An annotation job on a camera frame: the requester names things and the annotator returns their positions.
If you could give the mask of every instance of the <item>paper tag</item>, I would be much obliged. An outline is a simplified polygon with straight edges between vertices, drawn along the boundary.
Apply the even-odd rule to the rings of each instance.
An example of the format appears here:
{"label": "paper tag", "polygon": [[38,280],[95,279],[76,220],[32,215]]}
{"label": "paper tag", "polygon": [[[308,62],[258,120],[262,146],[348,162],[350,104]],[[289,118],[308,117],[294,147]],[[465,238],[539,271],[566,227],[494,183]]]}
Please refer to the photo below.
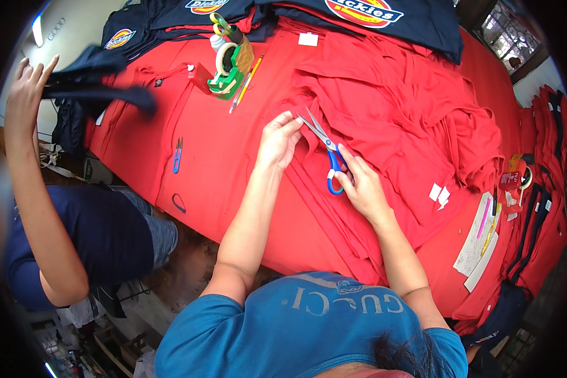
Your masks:
{"label": "paper tag", "polygon": [[516,200],[512,198],[512,194],[510,192],[506,192],[505,196],[506,196],[506,204],[508,206],[513,206],[514,204],[516,204]]}
{"label": "paper tag", "polygon": [[445,205],[449,202],[449,200],[445,200],[444,203],[441,204],[441,207],[437,209],[437,211],[441,210],[442,208],[445,207]]}
{"label": "paper tag", "polygon": [[317,47],[319,41],[318,34],[311,34],[309,33],[301,33],[298,37],[298,44],[305,45],[305,46],[315,46]]}
{"label": "paper tag", "polygon": [[437,202],[437,197],[439,196],[439,193],[441,193],[441,187],[437,184],[433,184],[433,187],[431,189],[431,194],[429,194],[431,200]]}
{"label": "paper tag", "polygon": [[97,117],[97,121],[95,122],[95,125],[101,126],[101,122],[103,121],[103,116],[105,115],[105,112],[106,112],[106,111],[107,111],[107,110],[104,110],[104,111],[101,113],[101,115]]}
{"label": "paper tag", "polygon": [[447,197],[449,197],[449,191],[447,190],[447,186],[444,186],[443,190],[441,190],[441,194],[439,194],[439,203],[445,206],[447,203]]}

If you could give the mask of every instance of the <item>masking tape roll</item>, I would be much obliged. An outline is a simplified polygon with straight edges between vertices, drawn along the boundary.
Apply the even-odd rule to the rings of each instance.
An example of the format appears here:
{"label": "masking tape roll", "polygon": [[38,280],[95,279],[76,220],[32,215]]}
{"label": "masking tape roll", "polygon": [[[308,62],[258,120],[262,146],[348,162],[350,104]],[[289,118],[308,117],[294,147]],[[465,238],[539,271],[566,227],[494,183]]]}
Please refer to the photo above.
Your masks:
{"label": "masking tape roll", "polygon": [[235,43],[227,42],[218,49],[215,65],[216,71],[221,74],[221,76],[229,76],[229,73],[231,73],[231,70],[233,69],[231,56],[233,56],[233,52],[236,47],[237,45]]}

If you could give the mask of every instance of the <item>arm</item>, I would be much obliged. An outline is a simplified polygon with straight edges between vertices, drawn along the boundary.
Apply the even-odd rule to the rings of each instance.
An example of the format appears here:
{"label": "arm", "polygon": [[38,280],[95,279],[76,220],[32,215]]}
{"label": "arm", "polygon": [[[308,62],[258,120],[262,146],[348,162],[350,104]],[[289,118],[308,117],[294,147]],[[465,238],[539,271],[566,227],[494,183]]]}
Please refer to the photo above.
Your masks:
{"label": "arm", "polygon": [[34,151],[36,152],[36,159],[38,160],[38,165],[42,166],[40,162],[40,145],[38,141],[38,124],[34,127],[34,133],[31,135],[31,141],[34,143]]}
{"label": "arm", "polygon": [[361,157],[352,156],[341,145],[339,149],[352,176],[336,172],[335,177],[353,206],[368,219],[378,235],[391,290],[418,315],[422,329],[449,329],[432,299],[424,268],[386,202],[378,174]]}
{"label": "arm", "polygon": [[200,296],[220,294],[243,306],[261,265],[279,183],[301,138],[301,125],[287,111],[263,129],[242,203],[222,238],[212,279]]}
{"label": "arm", "polygon": [[15,200],[42,289],[53,305],[68,306],[88,295],[88,276],[46,190],[35,130],[42,90],[58,60],[53,58],[44,72],[42,64],[32,68],[27,58],[19,64],[7,100],[4,139]]}

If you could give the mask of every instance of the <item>blue-handled scissors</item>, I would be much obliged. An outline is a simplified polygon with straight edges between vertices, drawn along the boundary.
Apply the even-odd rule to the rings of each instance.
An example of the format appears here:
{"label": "blue-handled scissors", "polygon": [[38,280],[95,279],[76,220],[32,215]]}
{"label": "blue-handled scissors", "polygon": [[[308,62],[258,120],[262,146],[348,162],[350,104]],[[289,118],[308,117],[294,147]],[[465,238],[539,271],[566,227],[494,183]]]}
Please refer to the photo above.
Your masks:
{"label": "blue-handled scissors", "polygon": [[340,189],[335,191],[334,187],[332,186],[332,178],[334,177],[334,174],[336,173],[336,171],[340,171],[340,165],[338,164],[338,159],[336,158],[336,155],[338,155],[338,157],[340,157],[340,160],[342,160],[342,163],[347,168],[348,168],[348,165],[345,161],[345,158],[343,158],[342,155],[340,155],[340,151],[338,151],[338,146],[328,137],[328,135],[325,133],[324,129],[322,129],[322,127],[319,125],[318,121],[311,114],[311,111],[308,108],[306,109],[306,111],[309,113],[309,116],[311,117],[311,120],[313,121],[312,124],[308,120],[306,120],[305,117],[301,116],[299,113],[296,113],[296,114],[298,114],[298,116],[302,119],[302,121],[305,123],[305,125],[309,126],[309,128],[318,136],[318,138],[321,139],[322,142],[325,143],[325,148],[327,148],[327,150],[328,150],[328,157],[329,157],[328,190],[329,190],[330,193],[338,195],[338,194],[342,193],[344,191],[344,189],[342,187],[340,187]]}

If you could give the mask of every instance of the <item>tape roll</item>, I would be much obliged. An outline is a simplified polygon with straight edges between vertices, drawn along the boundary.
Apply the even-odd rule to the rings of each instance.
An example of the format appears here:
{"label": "tape roll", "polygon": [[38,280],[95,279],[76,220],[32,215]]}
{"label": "tape roll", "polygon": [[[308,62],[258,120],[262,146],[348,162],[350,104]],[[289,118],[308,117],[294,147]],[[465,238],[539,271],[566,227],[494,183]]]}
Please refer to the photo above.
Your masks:
{"label": "tape roll", "polygon": [[533,181],[533,173],[531,171],[531,168],[529,168],[529,166],[527,166],[526,168],[527,168],[527,171],[529,172],[529,177],[527,178],[525,183],[523,183],[521,186],[519,186],[519,189],[521,189],[521,190],[527,189],[529,187],[529,185],[531,185],[531,182]]}
{"label": "tape roll", "polygon": [[231,58],[236,47],[237,45],[235,43],[227,42],[220,46],[216,52],[216,71],[221,74],[221,76],[229,76],[229,73],[231,73],[233,69]]}

